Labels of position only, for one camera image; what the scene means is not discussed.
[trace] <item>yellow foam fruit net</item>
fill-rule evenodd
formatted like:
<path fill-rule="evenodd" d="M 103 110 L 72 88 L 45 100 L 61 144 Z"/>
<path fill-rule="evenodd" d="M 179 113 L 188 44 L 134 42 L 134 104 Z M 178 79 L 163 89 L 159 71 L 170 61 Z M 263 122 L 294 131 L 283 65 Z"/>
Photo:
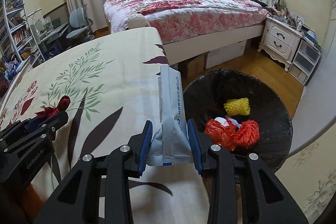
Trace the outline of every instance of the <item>yellow foam fruit net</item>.
<path fill-rule="evenodd" d="M 231 99 L 224 104 L 225 111 L 229 116 L 250 115 L 249 98 Z"/>

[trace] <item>drawer handle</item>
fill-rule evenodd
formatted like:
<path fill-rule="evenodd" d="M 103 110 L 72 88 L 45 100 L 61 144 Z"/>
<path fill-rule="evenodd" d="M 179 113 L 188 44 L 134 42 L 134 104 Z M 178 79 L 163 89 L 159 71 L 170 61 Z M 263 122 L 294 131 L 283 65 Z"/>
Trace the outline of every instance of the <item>drawer handle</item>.
<path fill-rule="evenodd" d="M 284 35 L 282 33 L 278 33 L 277 32 L 277 36 L 280 36 L 280 35 L 282 36 L 282 39 L 285 39 L 285 37 L 284 37 Z"/>
<path fill-rule="evenodd" d="M 274 45 L 275 45 L 276 47 L 278 47 L 278 48 L 281 48 L 281 47 L 282 47 L 282 45 L 278 46 L 278 45 L 276 44 L 275 41 L 274 41 Z"/>

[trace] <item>chair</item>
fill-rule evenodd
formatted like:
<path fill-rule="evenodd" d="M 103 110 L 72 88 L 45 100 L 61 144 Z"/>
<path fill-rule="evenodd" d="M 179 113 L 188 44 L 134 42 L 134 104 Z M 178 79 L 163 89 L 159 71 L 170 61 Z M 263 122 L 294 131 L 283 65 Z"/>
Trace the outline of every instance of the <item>chair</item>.
<path fill-rule="evenodd" d="M 75 30 L 68 33 L 68 39 L 77 39 L 76 44 L 82 44 L 91 41 L 95 38 L 94 35 L 89 35 L 90 27 L 93 24 L 92 19 L 87 18 L 83 7 L 75 9 L 71 12 L 69 17 L 69 23 Z"/>

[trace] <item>pink floral comforter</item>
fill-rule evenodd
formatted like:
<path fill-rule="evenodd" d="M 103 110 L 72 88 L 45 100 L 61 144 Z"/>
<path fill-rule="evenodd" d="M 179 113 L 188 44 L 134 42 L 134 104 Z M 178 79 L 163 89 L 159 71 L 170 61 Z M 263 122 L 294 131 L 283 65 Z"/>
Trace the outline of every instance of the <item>pink floral comforter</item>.
<path fill-rule="evenodd" d="M 128 17 L 138 13 L 158 30 L 164 44 L 251 26 L 268 15 L 249 0 L 107 0 L 104 9 L 111 33 L 126 30 Z"/>

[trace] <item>metal screw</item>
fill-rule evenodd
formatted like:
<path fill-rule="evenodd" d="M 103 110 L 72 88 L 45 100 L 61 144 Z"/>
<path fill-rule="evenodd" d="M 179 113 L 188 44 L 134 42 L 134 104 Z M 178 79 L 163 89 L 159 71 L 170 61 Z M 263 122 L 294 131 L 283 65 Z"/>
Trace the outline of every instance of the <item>metal screw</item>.
<path fill-rule="evenodd" d="M 257 160 L 258 159 L 258 155 L 256 153 L 249 154 L 249 157 L 250 157 L 251 160 Z"/>
<path fill-rule="evenodd" d="M 83 161 L 90 161 L 92 159 L 92 156 L 90 154 L 83 156 Z"/>
<path fill-rule="evenodd" d="M 211 150 L 212 151 L 219 151 L 219 150 L 221 150 L 221 147 L 218 144 L 213 144 L 213 145 L 211 145 Z"/>
<path fill-rule="evenodd" d="M 123 145 L 122 147 L 120 147 L 120 151 L 121 152 L 127 152 L 129 151 L 131 148 L 128 145 Z"/>

